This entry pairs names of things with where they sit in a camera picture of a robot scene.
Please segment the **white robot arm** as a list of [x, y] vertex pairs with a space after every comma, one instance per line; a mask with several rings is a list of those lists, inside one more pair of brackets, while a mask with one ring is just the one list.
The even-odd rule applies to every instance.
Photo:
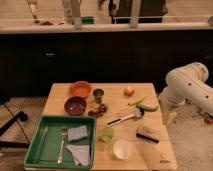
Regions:
[[205, 83], [208, 77], [208, 68], [200, 62], [193, 62], [167, 73], [167, 86], [158, 96], [164, 125], [171, 123], [176, 110], [185, 104], [185, 100], [213, 116], [213, 87]]

